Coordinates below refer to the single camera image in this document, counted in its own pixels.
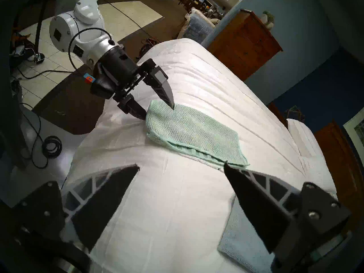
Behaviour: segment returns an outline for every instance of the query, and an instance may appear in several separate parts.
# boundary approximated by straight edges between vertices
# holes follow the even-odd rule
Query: folded towel
[[[190,107],[165,102],[150,103],[146,118],[148,137],[177,152],[223,166],[246,166],[238,134],[213,118]]]
[[[263,241],[241,209],[236,197],[218,250],[255,273],[270,273],[274,253],[269,254]]]

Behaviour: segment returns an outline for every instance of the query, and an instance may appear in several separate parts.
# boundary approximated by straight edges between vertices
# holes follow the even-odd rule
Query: green towel
[[[238,133],[206,114],[176,104],[172,110],[165,102],[150,103],[146,118],[148,137],[179,153],[223,166],[244,167],[248,161],[241,153]]]

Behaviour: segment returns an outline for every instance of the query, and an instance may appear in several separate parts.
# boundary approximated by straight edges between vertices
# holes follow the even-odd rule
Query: brown rug
[[[131,0],[99,0],[99,4]],[[186,10],[178,5],[178,0],[132,0],[141,1],[164,18],[157,20],[125,37],[119,43],[125,46],[126,53],[134,61],[143,46],[142,40],[153,36],[163,41],[175,39],[184,23]],[[86,65],[79,71],[92,72]],[[49,92],[34,108],[44,119],[74,134],[89,133],[103,111],[105,100],[90,93],[90,85],[76,72],[69,75]]]
[[[87,65],[78,70],[92,74]],[[41,99],[33,111],[63,130],[81,135],[95,128],[104,102],[90,93],[90,85],[83,76],[73,72]]]

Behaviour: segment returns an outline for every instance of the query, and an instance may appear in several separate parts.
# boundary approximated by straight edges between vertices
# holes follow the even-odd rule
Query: brown wooden furniture
[[[281,112],[279,111],[278,107],[276,107],[276,105],[271,102],[269,105],[268,105],[268,109],[273,112],[273,114],[278,118],[278,120],[280,122],[283,123],[283,125],[288,129],[288,122],[287,122],[287,119],[281,114]]]
[[[260,19],[241,10],[207,50],[242,81],[283,51]]]
[[[347,229],[354,230],[364,208],[364,183],[359,164],[335,121],[317,131],[315,137],[334,180],[337,197],[352,212]]]

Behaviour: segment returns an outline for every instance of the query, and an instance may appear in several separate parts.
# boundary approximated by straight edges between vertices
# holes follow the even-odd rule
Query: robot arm
[[[97,0],[57,0],[56,13],[49,26],[52,42],[58,50],[76,54],[93,70],[92,94],[105,99],[113,96],[122,111],[145,119],[145,110],[129,94],[144,79],[174,109],[168,76],[152,59],[138,66],[110,38]]]

